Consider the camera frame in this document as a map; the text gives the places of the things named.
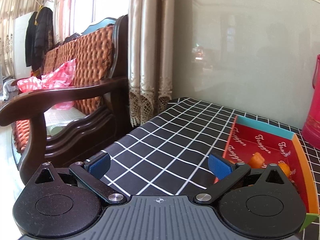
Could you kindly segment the colourful cardboard box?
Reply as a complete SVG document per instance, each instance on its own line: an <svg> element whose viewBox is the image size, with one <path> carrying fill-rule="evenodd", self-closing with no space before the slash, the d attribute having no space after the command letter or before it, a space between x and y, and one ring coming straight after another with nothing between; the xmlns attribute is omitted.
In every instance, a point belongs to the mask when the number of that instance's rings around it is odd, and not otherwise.
<svg viewBox="0 0 320 240"><path fill-rule="evenodd" d="M290 180L306 207L302 229L319 217L316 186L306 155L296 133L271 124L237 115L232 124L223 158L231 163L248 163L255 152L268 164L284 162L290 167Z"/></svg>

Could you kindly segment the dark wooden sofa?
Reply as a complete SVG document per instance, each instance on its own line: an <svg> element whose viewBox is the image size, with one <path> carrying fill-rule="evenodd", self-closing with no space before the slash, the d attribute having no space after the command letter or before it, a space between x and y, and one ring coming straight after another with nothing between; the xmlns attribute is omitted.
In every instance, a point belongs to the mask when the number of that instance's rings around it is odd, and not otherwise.
<svg viewBox="0 0 320 240"><path fill-rule="evenodd" d="M76 59L73 84L15 96L1 108L1 125L29 122L29 136L18 162L26 184L39 165L66 167L83 161L131 131L129 117L128 16L60 46L65 59ZM84 117L61 132L47 134L45 112L71 101Z"/></svg>

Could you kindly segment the large middle orange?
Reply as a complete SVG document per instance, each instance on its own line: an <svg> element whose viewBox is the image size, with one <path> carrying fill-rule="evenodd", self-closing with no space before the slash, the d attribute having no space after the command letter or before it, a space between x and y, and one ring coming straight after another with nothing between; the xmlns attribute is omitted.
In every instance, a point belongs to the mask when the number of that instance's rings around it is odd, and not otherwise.
<svg viewBox="0 0 320 240"><path fill-rule="evenodd" d="M291 171L289 165L287 165L284 162L279 162L278 166L281 168L281 170L284 172L284 174L287 176L287 178L290 178L291 176Z"/></svg>

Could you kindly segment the black white checkered tablecloth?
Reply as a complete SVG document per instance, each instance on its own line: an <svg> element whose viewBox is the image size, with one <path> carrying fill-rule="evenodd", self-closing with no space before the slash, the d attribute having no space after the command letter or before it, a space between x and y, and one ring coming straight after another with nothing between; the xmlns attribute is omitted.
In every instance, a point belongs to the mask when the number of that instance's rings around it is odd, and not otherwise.
<svg viewBox="0 0 320 240"><path fill-rule="evenodd" d="M102 181L134 200L124 225L120 211L112 213L106 224L110 239L224 239L206 213L188 221L181 202L213 183L208 155L223 152L237 115L234 109L180 98L108 146L111 167Z"/></svg>

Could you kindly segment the white paper on sofa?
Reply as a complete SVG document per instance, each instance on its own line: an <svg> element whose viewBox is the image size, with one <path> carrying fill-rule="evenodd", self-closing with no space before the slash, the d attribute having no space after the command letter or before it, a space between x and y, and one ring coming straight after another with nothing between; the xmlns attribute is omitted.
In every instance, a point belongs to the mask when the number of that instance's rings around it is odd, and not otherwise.
<svg viewBox="0 0 320 240"><path fill-rule="evenodd" d="M70 122L84 118L86 115L72 107L68 110L50 108L44 113L47 135L52 137L61 132Z"/></svg>

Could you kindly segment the red thermos flask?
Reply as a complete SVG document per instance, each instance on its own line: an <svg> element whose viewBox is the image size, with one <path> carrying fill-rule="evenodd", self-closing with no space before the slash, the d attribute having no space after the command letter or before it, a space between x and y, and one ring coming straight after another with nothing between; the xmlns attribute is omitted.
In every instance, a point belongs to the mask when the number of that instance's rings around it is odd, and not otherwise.
<svg viewBox="0 0 320 240"><path fill-rule="evenodd" d="M317 55L315 72L313 74L312 87L314 89L311 106L307 119L302 129L303 138L314 148L319 149L320 146L320 77L319 77L319 60Z"/></svg>

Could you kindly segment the pink checkered plastic bag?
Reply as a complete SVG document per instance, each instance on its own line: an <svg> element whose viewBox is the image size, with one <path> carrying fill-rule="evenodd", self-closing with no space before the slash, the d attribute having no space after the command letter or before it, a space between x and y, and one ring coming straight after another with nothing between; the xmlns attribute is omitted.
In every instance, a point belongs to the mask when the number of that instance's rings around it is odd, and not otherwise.
<svg viewBox="0 0 320 240"><path fill-rule="evenodd" d="M76 69L76 59L63 63L55 71L37 77L29 77L17 82L17 86L22 93L41 89L66 88L73 84Z"/></svg>

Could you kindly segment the black hanging coat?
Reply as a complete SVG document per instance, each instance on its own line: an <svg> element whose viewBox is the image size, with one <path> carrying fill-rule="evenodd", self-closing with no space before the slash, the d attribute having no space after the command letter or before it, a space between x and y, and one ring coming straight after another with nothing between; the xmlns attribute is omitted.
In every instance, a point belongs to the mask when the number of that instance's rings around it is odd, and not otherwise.
<svg viewBox="0 0 320 240"><path fill-rule="evenodd" d="M37 72L46 53L53 48L53 12L40 7L31 15L25 35L25 63Z"/></svg>

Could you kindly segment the beige lace curtain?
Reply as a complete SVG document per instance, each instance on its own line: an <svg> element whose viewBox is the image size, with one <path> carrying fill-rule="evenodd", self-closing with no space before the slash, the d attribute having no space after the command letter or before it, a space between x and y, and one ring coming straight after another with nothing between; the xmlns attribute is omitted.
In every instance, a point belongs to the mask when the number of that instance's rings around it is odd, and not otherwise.
<svg viewBox="0 0 320 240"><path fill-rule="evenodd" d="M128 28L132 126L163 112L172 95L175 0L131 0Z"/></svg>

